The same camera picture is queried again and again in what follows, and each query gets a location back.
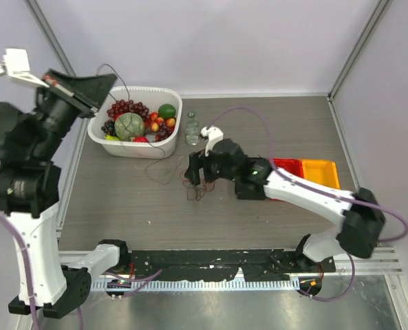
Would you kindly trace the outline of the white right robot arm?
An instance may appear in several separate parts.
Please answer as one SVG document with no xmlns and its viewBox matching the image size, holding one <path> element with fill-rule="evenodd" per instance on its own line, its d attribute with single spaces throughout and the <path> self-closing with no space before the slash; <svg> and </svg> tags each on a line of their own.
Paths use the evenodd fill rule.
<svg viewBox="0 0 408 330">
<path fill-rule="evenodd" d="M 238 199 L 285 201 L 333 223 L 333 228 L 307 234 L 299 242 L 294 263 L 304 272 L 342 253 L 371 258 L 385 224 L 370 190 L 337 190 L 302 179 L 271 159 L 247 156 L 230 139 L 216 142 L 211 150 L 190 153 L 184 176 L 194 186 L 226 179 L 234 182 Z"/>
</svg>

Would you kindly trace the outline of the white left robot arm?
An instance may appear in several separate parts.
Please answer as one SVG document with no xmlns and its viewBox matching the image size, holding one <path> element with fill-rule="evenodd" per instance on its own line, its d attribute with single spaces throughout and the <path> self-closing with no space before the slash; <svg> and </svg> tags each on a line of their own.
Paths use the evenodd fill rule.
<svg viewBox="0 0 408 330">
<path fill-rule="evenodd" d="M 86 300 L 92 282 L 105 272 L 129 269 L 127 244 L 105 239 L 79 261 L 62 265 L 55 216 L 61 169 L 53 162 L 63 138 L 78 118 L 93 118 L 117 75 L 74 77 L 53 69 L 33 80 L 32 111 L 0 102 L 0 223 L 17 249 L 20 291 L 12 314 L 60 319 Z"/>
</svg>

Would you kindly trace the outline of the red grape bunch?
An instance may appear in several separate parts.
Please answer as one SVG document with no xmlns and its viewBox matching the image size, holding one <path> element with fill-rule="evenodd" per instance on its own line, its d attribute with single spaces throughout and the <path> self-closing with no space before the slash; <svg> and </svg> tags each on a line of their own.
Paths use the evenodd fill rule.
<svg viewBox="0 0 408 330">
<path fill-rule="evenodd" d="M 149 119 L 149 108 L 142 102 L 135 102 L 133 100 L 118 100 L 110 106 L 107 110 L 109 118 L 116 120 L 118 116 L 124 113 L 135 113 L 143 120 Z"/>
</svg>

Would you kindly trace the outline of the clear glass bottle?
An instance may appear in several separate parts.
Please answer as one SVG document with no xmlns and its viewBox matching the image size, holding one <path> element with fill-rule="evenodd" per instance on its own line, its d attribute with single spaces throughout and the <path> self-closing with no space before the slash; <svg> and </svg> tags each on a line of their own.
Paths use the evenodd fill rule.
<svg viewBox="0 0 408 330">
<path fill-rule="evenodd" d="M 197 119 L 194 112 L 190 111 L 187 114 L 185 121 L 185 140 L 187 144 L 195 146 L 200 142 L 200 121 Z"/>
</svg>

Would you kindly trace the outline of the green melon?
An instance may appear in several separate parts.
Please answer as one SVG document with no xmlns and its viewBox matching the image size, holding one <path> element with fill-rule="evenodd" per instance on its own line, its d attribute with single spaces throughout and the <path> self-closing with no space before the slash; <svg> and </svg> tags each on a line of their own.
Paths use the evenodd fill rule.
<svg viewBox="0 0 408 330">
<path fill-rule="evenodd" d="M 135 113 L 124 113 L 114 122 L 117 137 L 122 141 L 131 141 L 145 134 L 144 120 Z"/>
</svg>

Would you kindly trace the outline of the peach fruit cluster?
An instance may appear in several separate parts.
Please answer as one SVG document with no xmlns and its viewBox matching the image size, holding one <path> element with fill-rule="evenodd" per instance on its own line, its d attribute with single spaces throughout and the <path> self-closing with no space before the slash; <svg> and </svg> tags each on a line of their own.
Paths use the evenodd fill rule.
<svg viewBox="0 0 408 330">
<path fill-rule="evenodd" d="M 176 125 L 176 117 L 164 119 L 158 112 L 153 112 L 149 115 L 149 131 L 151 133 L 158 133 L 161 131 L 173 132 Z"/>
</svg>

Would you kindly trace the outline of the green lime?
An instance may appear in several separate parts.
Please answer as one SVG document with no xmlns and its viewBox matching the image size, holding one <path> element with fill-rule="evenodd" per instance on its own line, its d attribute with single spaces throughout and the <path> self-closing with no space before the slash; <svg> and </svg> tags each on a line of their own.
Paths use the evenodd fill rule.
<svg viewBox="0 0 408 330">
<path fill-rule="evenodd" d="M 176 108 L 172 104 L 162 104 L 158 108 L 158 115 L 164 120 L 174 118 L 176 116 Z"/>
</svg>

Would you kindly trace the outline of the white plastic basket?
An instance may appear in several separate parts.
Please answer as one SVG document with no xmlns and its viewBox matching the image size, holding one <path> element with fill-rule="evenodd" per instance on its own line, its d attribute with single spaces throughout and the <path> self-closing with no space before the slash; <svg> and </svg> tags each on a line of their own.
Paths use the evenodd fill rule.
<svg viewBox="0 0 408 330">
<path fill-rule="evenodd" d="M 163 159 L 176 146 L 182 99 L 170 89 L 114 87 L 88 136 L 110 155 Z"/>
</svg>

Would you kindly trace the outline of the red apple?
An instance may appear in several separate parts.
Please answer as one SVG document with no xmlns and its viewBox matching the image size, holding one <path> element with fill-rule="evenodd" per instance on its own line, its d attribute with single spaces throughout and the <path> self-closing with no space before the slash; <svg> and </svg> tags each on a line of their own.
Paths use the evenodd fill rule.
<svg viewBox="0 0 408 330">
<path fill-rule="evenodd" d="M 148 143 L 148 139 L 145 136 L 139 136 L 139 137 L 135 137 L 133 139 L 133 142 L 135 143 Z"/>
</svg>

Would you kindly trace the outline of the black plastic bin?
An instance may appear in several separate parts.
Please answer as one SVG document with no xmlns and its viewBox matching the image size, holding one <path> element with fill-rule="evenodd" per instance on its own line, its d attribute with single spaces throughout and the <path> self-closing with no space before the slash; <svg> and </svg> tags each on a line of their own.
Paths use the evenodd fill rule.
<svg viewBox="0 0 408 330">
<path fill-rule="evenodd" d="M 271 171 L 272 166 L 268 159 L 249 157 L 246 169 L 240 179 L 235 182 L 236 197 L 243 200 L 267 199 L 264 186 L 268 184 L 268 176 Z"/>
</svg>

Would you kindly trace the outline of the red plastic bin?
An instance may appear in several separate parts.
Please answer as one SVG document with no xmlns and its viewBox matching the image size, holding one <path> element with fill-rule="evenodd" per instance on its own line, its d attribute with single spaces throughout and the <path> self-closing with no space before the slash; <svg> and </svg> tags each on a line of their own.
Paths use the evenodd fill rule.
<svg viewBox="0 0 408 330">
<path fill-rule="evenodd" d="M 291 175 L 300 177 L 301 179 L 304 179 L 304 172 L 303 172 L 303 167 L 301 160 L 299 159 L 288 159 L 288 158 L 274 158 L 273 159 L 275 166 L 277 168 L 282 168 Z"/>
</svg>

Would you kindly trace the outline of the orange plastic bin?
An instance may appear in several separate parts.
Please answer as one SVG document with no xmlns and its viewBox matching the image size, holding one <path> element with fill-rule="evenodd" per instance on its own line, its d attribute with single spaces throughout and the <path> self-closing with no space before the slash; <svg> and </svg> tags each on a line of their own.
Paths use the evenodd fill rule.
<svg viewBox="0 0 408 330">
<path fill-rule="evenodd" d="M 301 165 L 306 180 L 329 188 L 341 188 L 335 162 L 323 159 L 302 159 Z"/>
</svg>

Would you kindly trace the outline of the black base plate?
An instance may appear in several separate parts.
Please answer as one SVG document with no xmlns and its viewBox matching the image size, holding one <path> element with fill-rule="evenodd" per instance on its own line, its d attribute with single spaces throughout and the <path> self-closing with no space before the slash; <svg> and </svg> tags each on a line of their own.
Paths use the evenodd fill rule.
<svg viewBox="0 0 408 330">
<path fill-rule="evenodd" d="M 271 250 L 134 250 L 129 264 L 137 278 L 157 271 L 157 281 L 232 281 L 242 272 L 247 282 L 286 281 L 291 274 L 333 273 L 329 257 L 318 265 L 302 265 L 299 254 L 285 249 Z"/>
</svg>

